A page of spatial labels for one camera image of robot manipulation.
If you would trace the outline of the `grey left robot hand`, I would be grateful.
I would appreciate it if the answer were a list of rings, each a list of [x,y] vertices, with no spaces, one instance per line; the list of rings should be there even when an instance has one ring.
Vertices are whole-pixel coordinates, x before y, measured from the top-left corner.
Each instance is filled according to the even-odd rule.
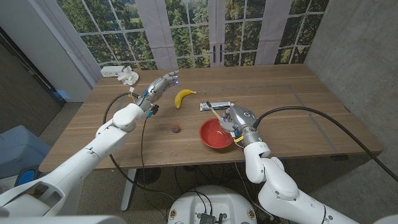
[[[176,70],[155,79],[144,91],[143,96],[138,99],[136,105],[143,111],[147,111],[168,88],[178,83],[178,75],[179,71]]]

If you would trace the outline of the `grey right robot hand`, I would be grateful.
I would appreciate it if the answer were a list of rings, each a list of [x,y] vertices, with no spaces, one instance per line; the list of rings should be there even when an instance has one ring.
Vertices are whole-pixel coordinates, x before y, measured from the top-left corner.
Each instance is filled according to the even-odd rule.
[[[262,142],[262,138],[254,127],[255,122],[256,117],[251,110],[231,105],[223,113],[219,124],[232,135],[234,142],[246,147],[254,142]]]

